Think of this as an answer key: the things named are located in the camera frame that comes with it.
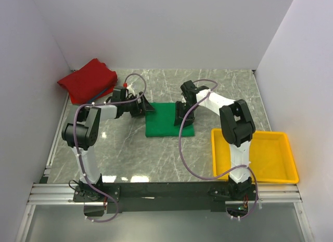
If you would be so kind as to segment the green t shirt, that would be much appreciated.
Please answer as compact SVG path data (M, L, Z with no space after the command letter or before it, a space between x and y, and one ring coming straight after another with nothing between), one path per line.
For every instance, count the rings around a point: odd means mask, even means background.
M146 137L178 137L180 125L175 126L175 103L151 103L155 109L145 115Z

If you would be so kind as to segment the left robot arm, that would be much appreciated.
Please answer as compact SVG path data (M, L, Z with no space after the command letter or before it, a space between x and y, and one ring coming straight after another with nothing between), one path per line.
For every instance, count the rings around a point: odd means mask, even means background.
M145 116L154 112L154 107L148 102L143 92L141 98L132 93L114 93L100 106L84 106L78 104L71 107L63 125L61 137L71 148L80 170L80 183L91 184L85 194L91 201L99 201L104 195L104 188L99 185L101 173L98 169L94 145L98 139L101 121L120 118L125 112L132 118Z

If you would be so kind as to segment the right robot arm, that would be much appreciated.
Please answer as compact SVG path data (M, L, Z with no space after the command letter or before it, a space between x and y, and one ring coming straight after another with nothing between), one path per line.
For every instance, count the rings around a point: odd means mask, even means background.
M201 180L215 180L229 174L229 180L234 184L228 187L231 198L240 200L246 193L244 182L251 182L252 171L249 168L249 149L255 132L255 124L245 100L231 100L210 89L183 90L183 101L178 104L185 107L178 134L178 150L186 170ZM229 144L231 168L215 177L204 177L193 172L186 164L182 153L182 132L190 114L199 106L205 107L220 117L222 135Z

